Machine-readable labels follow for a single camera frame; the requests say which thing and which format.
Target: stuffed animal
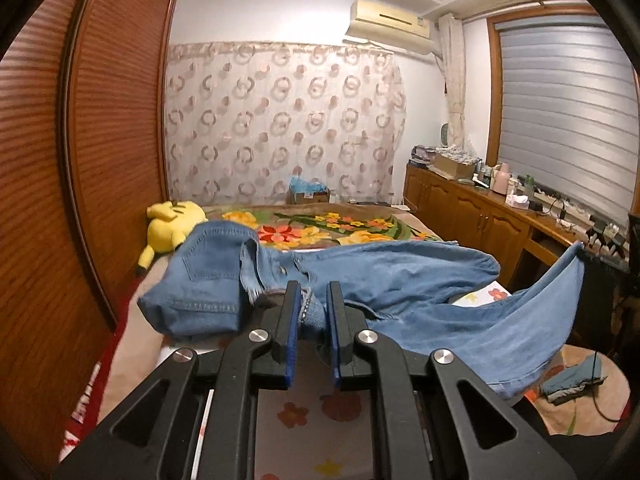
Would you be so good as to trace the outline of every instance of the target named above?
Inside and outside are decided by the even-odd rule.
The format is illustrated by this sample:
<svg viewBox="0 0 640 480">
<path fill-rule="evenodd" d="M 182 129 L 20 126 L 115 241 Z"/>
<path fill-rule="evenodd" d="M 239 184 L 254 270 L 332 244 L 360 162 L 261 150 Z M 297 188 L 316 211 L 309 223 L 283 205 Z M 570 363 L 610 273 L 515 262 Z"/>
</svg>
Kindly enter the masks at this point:
<svg viewBox="0 0 640 480">
<path fill-rule="evenodd" d="M 156 253 L 170 253 L 183 243 L 189 233 L 207 217 L 202 208 L 193 202 L 162 202 L 146 208 L 151 218 L 146 230 L 146 247 L 140 254 L 138 265 L 148 269 Z"/>
</svg>

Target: blue denim jeans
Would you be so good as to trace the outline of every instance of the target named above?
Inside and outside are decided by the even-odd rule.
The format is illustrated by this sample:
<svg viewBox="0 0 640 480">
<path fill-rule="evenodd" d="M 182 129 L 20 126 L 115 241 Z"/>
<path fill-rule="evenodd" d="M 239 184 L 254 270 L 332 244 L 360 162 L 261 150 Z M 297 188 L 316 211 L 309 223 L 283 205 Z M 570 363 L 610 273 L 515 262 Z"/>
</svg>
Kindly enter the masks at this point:
<svg viewBox="0 0 640 480">
<path fill-rule="evenodd" d="M 212 221 L 196 226 L 138 304 L 158 332 L 190 341 L 239 330 L 242 309 L 296 280 L 305 289 L 300 335 L 320 342 L 326 285 L 338 281 L 372 330 L 423 354 L 448 348 L 510 398 L 539 378 L 569 335 L 582 286 L 578 247 L 530 289 L 469 308 L 447 302 L 491 283 L 500 270 L 480 251 L 404 240 L 283 253 L 261 247 L 249 228 Z"/>
</svg>

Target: gray roller blind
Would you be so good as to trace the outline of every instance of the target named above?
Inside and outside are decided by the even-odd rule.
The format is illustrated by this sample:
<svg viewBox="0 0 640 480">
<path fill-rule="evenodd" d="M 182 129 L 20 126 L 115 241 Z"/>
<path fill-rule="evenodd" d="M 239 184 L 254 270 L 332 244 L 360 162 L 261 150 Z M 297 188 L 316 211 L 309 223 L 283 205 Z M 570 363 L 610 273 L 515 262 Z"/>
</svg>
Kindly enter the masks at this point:
<svg viewBox="0 0 640 480">
<path fill-rule="evenodd" d="M 638 165 L 633 68 L 596 16 L 499 23 L 499 160 L 624 225 Z"/>
</svg>

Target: floral blanket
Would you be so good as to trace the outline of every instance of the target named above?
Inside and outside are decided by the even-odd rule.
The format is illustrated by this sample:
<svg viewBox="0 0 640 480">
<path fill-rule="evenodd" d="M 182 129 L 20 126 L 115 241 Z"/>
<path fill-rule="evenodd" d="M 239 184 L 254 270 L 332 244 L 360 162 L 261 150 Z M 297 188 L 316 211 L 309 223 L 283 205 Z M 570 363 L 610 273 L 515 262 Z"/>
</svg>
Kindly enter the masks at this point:
<svg viewBox="0 0 640 480">
<path fill-rule="evenodd" d="M 442 241 L 431 230 L 405 222 L 411 221 L 407 218 L 411 215 L 390 207 L 309 204 L 204 210 L 209 219 L 231 220 L 255 229 L 261 244 L 283 251 L 387 240 Z"/>
</svg>

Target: beige curtain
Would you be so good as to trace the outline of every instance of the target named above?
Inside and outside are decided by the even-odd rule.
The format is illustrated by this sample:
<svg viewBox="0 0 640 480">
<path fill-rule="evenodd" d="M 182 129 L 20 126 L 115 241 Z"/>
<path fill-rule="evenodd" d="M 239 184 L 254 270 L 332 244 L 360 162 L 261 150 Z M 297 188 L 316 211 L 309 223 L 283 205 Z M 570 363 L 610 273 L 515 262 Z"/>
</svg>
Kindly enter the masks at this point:
<svg viewBox="0 0 640 480">
<path fill-rule="evenodd" d="M 393 54 L 283 43 L 172 46 L 166 149 L 174 200 L 282 203 L 292 176 L 392 199 L 405 97 Z"/>
<path fill-rule="evenodd" d="M 465 37 L 462 22 L 447 14 L 438 20 L 449 109 L 449 146 L 465 149 Z"/>
</svg>

